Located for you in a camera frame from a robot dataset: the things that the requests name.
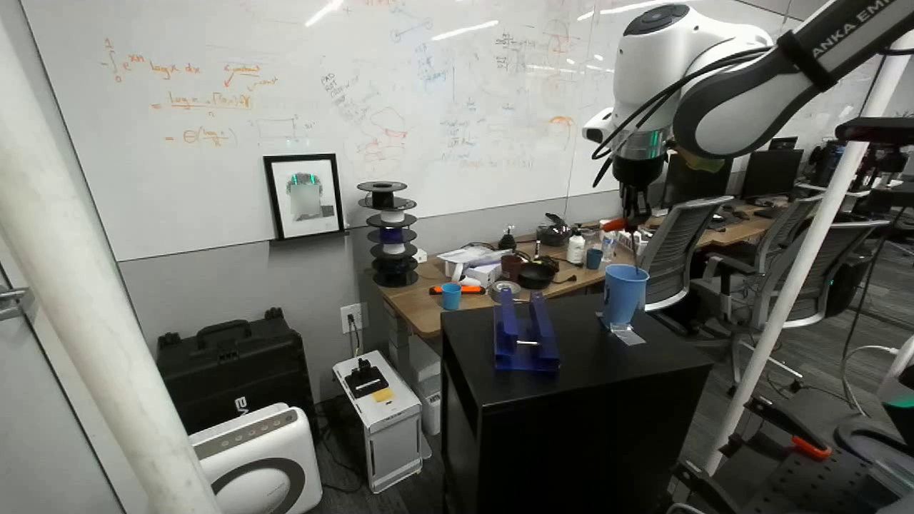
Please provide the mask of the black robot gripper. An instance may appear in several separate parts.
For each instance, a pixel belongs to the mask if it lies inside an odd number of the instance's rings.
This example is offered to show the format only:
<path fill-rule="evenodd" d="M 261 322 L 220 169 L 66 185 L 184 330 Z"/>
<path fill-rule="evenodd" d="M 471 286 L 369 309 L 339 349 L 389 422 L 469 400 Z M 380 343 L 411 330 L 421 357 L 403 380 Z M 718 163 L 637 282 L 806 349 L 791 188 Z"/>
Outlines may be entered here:
<path fill-rule="evenodd" d="M 658 178 L 663 160 L 626 160 L 613 163 L 613 178 L 619 183 L 623 219 L 637 225 L 648 217 L 648 185 Z"/>

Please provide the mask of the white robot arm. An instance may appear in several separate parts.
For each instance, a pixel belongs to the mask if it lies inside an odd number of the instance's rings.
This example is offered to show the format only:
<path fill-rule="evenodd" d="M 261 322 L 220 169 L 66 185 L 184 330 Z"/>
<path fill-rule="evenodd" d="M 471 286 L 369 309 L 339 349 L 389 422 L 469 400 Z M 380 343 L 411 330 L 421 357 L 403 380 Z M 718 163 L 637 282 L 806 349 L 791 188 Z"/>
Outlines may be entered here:
<path fill-rule="evenodd" d="M 747 153 L 910 29 L 910 0 L 828 0 L 780 38 L 686 0 L 643 9 L 619 35 L 611 106 L 583 129 L 597 179 L 613 170 L 623 219 L 637 225 L 667 142 L 703 160 Z"/>

